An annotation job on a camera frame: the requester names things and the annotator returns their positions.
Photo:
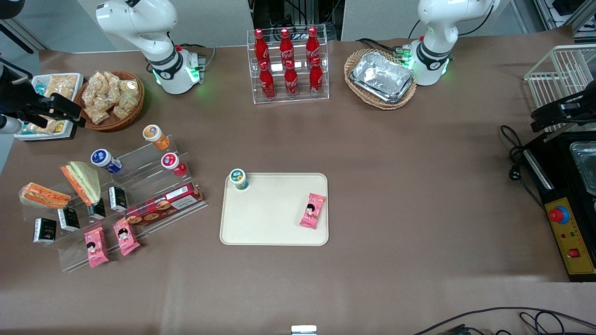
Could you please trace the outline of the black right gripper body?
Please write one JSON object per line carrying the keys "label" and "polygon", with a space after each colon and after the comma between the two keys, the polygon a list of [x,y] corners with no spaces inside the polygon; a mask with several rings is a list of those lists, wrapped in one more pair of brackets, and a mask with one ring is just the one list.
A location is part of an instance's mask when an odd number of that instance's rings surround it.
{"label": "black right gripper body", "polygon": [[7,65],[1,66],[0,110],[1,114],[17,119],[39,116],[36,103],[39,95],[31,85],[30,74],[20,74]]}

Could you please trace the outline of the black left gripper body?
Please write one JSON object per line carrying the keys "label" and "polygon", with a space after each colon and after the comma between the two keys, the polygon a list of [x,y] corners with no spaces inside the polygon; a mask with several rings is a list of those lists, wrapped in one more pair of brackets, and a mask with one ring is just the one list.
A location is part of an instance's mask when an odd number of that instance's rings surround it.
{"label": "black left gripper body", "polygon": [[594,91],[582,91],[558,101],[560,118],[558,123],[594,123],[596,94]]}

